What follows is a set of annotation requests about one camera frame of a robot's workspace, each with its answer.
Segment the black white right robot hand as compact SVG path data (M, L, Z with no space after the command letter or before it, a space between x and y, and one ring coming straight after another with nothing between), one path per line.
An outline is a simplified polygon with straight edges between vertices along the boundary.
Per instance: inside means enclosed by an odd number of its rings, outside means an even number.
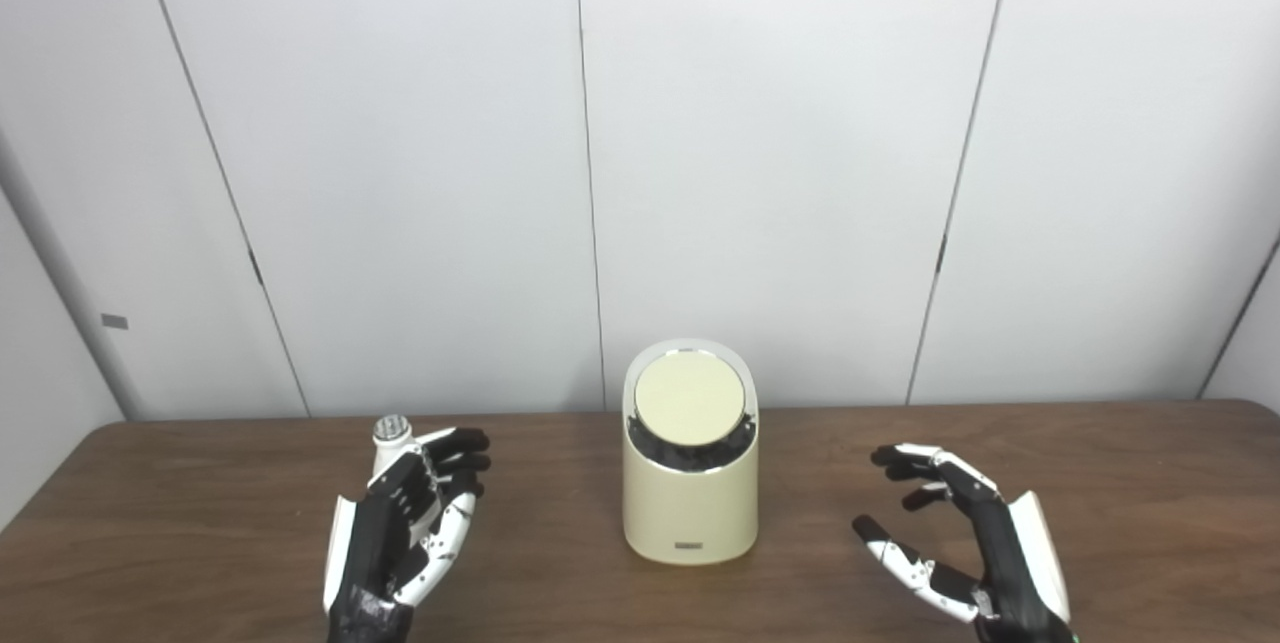
M1036 492L1009 501L954 452L932 444L882 444L870 461L892 482L922 480L902 498L909 512L951 503L972 524L980 576L920 553L868 515L851 521L870 555L916 598L972 625L980 642L1076 642L1068 587Z

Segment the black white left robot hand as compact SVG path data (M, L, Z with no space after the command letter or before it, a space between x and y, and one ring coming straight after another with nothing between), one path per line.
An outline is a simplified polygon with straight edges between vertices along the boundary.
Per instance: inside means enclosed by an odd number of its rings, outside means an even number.
M406 642L417 607L453 567L492 460L480 428L417 435L403 415L375 421L364 497L335 500L323 607L329 642Z

